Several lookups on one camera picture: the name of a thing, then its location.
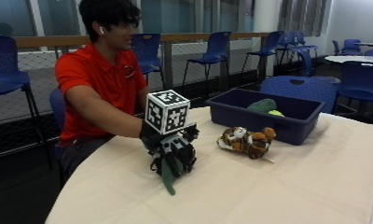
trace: robotic hand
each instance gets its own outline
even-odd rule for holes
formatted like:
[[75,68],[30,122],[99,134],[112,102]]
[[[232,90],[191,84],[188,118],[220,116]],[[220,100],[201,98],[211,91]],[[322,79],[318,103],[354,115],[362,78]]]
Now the robotic hand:
[[145,148],[149,150],[151,155],[153,155],[153,152],[160,147],[160,141],[169,135],[172,135],[172,133],[160,134],[145,122],[145,120],[142,121],[140,140],[144,143]]
[[189,124],[180,130],[181,136],[177,133],[179,132],[168,133],[165,135],[153,133],[149,137],[142,138],[149,150],[148,153],[153,158],[151,170],[156,171],[159,175],[161,175],[163,160],[167,162],[175,177],[180,177],[183,172],[189,173],[193,169],[196,163],[196,149],[191,143],[199,136],[196,123]]

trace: black hair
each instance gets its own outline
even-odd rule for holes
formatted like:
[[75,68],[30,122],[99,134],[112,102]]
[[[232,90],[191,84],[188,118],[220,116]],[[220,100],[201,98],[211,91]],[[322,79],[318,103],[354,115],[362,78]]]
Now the black hair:
[[98,41],[99,34],[92,28],[92,22],[96,21],[107,31],[111,31],[111,25],[132,24],[139,26],[140,9],[130,0],[83,0],[79,4],[79,12],[83,17],[86,30],[91,42]]

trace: man's arm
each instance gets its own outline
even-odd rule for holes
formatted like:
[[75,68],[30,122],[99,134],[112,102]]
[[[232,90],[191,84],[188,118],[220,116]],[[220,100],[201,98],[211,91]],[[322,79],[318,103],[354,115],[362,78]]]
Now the man's arm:
[[139,138],[142,119],[112,106],[91,87],[80,85],[70,88],[66,99],[80,115],[103,130],[115,135]]
[[143,108],[144,111],[147,109],[147,95],[148,95],[148,93],[149,93],[148,87],[145,87],[144,89],[142,89],[138,92],[140,107]]

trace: red polo shirt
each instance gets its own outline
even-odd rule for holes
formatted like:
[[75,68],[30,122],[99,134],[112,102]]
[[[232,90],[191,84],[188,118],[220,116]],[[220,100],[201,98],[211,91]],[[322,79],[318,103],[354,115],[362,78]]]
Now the red polo shirt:
[[[55,76],[63,94],[71,87],[90,86],[112,106],[135,115],[138,92],[145,88],[147,82],[131,50],[119,52],[112,65],[88,44],[62,56],[55,65]],[[110,133],[91,124],[66,104],[66,124],[60,135],[63,147],[80,137],[107,135]]]

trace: man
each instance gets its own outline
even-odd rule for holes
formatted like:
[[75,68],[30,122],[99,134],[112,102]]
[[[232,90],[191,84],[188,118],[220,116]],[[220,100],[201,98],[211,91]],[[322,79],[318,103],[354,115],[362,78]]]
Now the man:
[[79,10],[91,43],[55,66],[66,98],[60,135],[66,177],[114,135],[140,137],[135,105],[145,108],[149,92],[130,50],[140,9],[130,0],[83,0]]

